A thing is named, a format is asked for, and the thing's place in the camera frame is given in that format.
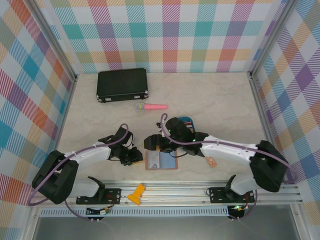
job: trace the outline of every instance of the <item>small brown tag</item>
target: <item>small brown tag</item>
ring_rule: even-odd
[[[215,166],[217,166],[217,163],[212,156],[206,156],[205,160],[207,161],[207,163],[211,168],[214,168]]]

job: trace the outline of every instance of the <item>yellow object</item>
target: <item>yellow object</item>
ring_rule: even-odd
[[[133,194],[128,195],[128,199],[134,202],[137,205],[140,205],[140,198],[142,194],[145,192],[146,187],[143,186],[141,183],[136,187]]]

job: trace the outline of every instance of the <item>pink toy microphone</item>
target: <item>pink toy microphone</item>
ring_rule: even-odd
[[[156,110],[156,109],[167,109],[168,106],[165,104],[147,104],[143,102],[139,102],[135,105],[135,109],[138,112],[143,112],[146,110]]]

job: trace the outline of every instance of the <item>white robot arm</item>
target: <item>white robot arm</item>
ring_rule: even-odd
[[[228,159],[247,165],[251,169],[249,173],[233,175],[229,179],[224,193],[230,201],[258,188],[269,192],[279,191],[287,170],[285,164],[288,162],[268,141],[242,144],[220,140],[207,133],[191,132],[176,117],[168,120],[165,127],[170,136],[154,134],[147,137],[144,140],[145,149],[169,153],[182,148],[192,156]],[[57,150],[51,152],[33,179],[32,187],[38,188],[41,194],[55,204],[62,203],[68,197],[78,196],[95,198],[99,203],[104,197],[104,184],[94,177],[88,177],[91,180],[75,180],[77,172],[113,157],[119,158],[123,165],[142,161],[142,153],[131,146],[133,134],[128,131],[125,135],[125,132],[126,130],[120,127],[114,136],[99,139],[93,146],[78,152],[61,153]],[[122,141],[113,144],[122,138],[124,138]],[[68,160],[52,174],[53,169],[67,157]]]

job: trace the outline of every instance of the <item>colorful plaid wall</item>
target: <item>colorful plaid wall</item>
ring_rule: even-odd
[[[266,43],[268,42],[269,36],[272,33],[272,31],[274,30],[274,27],[276,26],[276,23],[277,23],[279,17],[281,16],[282,11],[284,10],[287,1],[288,0],[281,0],[281,3],[279,5],[278,9],[276,10],[275,15],[273,16],[272,21],[271,21],[267,31],[265,32],[265,34],[263,36],[263,39],[262,39],[262,41],[261,41],[261,43],[259,45],[259,48],[258,48],[258,50],[256,51],[256,53],[254,55],[253,61],[251,62],[251,65],[250,65],[250,67],[248,69],[249,72],[251,72],[253,70],[253,68],[254,68],[254,66],[255,66],[255,64],[257,62],[257,59],[260,56],[260,53],[261,53],[262,49],[264,49]]]
[[[31,182],[61,127],[71,80],[22,0],[0,0],[0,239],[20,233]]]
[[[297,170],[320,239],[320,1],[300,0],[257,84],[278,148]]]
[[[38,0],[67,56],[82,68],[80,73],[141,67],[148,72],[246,72],[269,10],[279,4],[276,0],[45,2],[51,3],[54,13]],[[58,24],[50,19],[52,14]]]

